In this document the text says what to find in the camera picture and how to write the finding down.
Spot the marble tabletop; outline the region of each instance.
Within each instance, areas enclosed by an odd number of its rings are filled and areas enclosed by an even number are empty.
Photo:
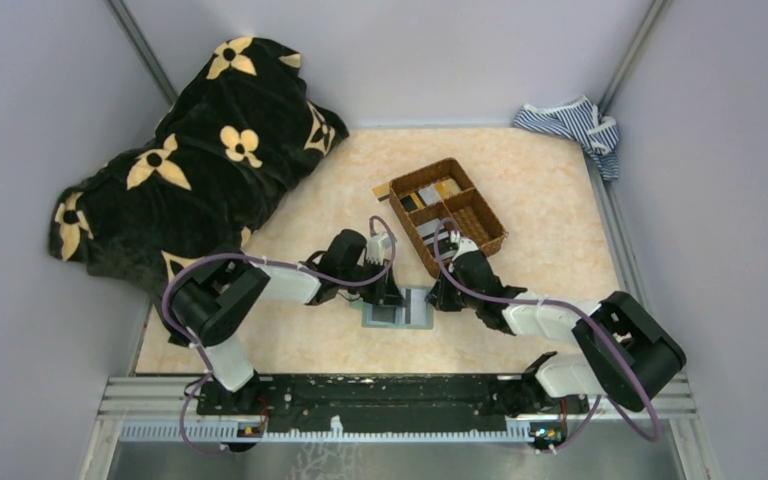
[[[324,249],[343,228],[382,216],[398,239],[401,285],[434,284],[389,203],[372,189],[437,160],[457,158],[510,232],[490,263],[502,282],[570,300],[617,289],[602,222],[577,144],[514,128],[359,130],[290,192],[245,249],[286,261]],[[471,311],[434,313],[431,330],[363,328],[336,298],[319,307],[261,301],[237,332],[263,373],[521,372],[541,353],[574,351],[539,337],[489,330]],[[138,373],[201,372],[196,352],[170,345],[150,315]]]

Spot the black blanket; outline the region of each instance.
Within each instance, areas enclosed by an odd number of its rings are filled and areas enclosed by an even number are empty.
[[[281,198],[348,136],[311,103],[298,52],[263,38],[220,45],[142,148],[60,194],[48,252],[157,302],[184,266],[239,251]]]

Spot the gray wall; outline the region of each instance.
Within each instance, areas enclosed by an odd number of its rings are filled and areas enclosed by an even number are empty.
[[[100,0],[0,1],[0,478],[74,478],[144,298],[45,255],[60,189],[165,112]]]
[[[303,55],[311,97],[353,126],[509,125],[526,102],[594,100],[650,0],[127,0],[179,89],[228,38]]]
[[[675,2],[612,113],[643,280],[725,478],[768,478],[768,1]]]

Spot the brown basket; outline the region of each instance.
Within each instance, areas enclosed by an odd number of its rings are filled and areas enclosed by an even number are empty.
[[[421,206],[412,212],[408,212],[402,206],[403,197],[448,178],[457,182],[461,189],[460,193],[440,202]],[[488,257],[502,248],[502,241],[508,235],[496,214],[454,158],[440,160],[392,180],[390,205],[396,211],[396,216],[407,232],[425,269],[435,278],[440,274],[440,268],[437,266],[434,255],[423,242],[417,226],[435,218],[452,217],[458,223],[461,232],[478,244],[479,249]]]

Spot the striped cloth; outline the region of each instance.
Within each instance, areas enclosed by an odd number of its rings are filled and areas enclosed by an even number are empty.
[[[555,108],[525,105],[514,118],[514,126],[575,140],[596,162],[606,181],[620,178],[616,148],[620,130],[613,117],[603,117],[584,95]]]

